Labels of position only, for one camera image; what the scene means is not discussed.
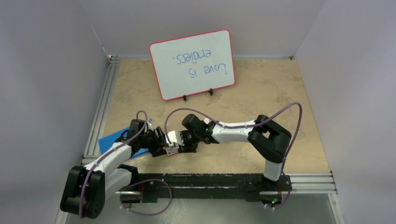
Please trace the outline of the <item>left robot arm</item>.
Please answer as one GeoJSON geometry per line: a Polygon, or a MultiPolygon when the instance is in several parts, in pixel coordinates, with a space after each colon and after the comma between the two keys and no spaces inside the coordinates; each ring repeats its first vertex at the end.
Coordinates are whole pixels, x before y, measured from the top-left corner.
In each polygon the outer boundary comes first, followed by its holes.
{"type": "Polygon", "coordinates": [[[133,119],[128,129],[120,132],[108,150],[89,164],[70,169],[60,202],[60,210],[96,219],[106,200],[120,189],[137,190],[139,199],[157,179],[141,180],[138,169],[124,162],[135,155],[149,152],[164,155],[167,146],[160,127],[152,128],[147,120],[133,119]]]}

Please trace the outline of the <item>red white staple box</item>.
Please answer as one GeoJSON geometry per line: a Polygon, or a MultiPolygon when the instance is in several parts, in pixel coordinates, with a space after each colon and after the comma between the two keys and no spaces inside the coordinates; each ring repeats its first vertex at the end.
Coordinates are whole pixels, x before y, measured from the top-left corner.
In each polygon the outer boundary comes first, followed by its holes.
{"type": "Polygon", "coordinates": [[[166,148],[165,151],[166,151],[167,156],[172,156],[172,155],[179,153],[178,147],[169,147],[169,148],[166,148]]]}

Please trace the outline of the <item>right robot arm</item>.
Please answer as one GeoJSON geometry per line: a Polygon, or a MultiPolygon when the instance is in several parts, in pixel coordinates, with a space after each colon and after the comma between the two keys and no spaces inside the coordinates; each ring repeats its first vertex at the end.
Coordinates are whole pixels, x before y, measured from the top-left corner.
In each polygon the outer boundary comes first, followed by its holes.
{"type": "Polygon", "coordinates": [[[242,123],[224,123],[200,120],[189,114],[183,121],[183,131],[168,133],[170,143],[179,147],[180,153],[195,152],[198,144],[249,142],[266,160],[262,177],[263,186],[273,190],[280,185],[283,161],[291,140],[291,133],[259,115],[255,120],[242,123]]]}

